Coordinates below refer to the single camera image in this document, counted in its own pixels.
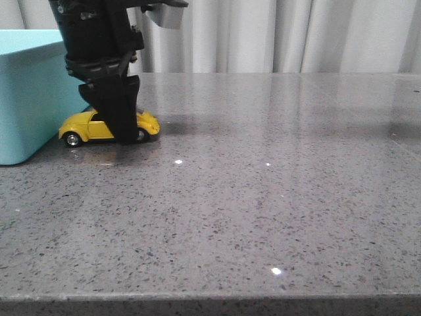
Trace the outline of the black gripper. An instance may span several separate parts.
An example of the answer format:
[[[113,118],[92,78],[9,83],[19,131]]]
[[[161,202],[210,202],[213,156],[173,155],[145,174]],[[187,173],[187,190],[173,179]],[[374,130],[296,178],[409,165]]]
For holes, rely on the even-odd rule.
[[[127,9],[151,11],[159,26],[178,28],[188,2],[50,1],[49,4],[66,48],[68,74],[84,82],[94,81],[80,85],[80,95],[101,115],[117,142],[137,142],[139,76],[104,77],[114,71],[124,73],[128,63],[135,60],[136,51],[144,48],[142,33],[130,24]]]

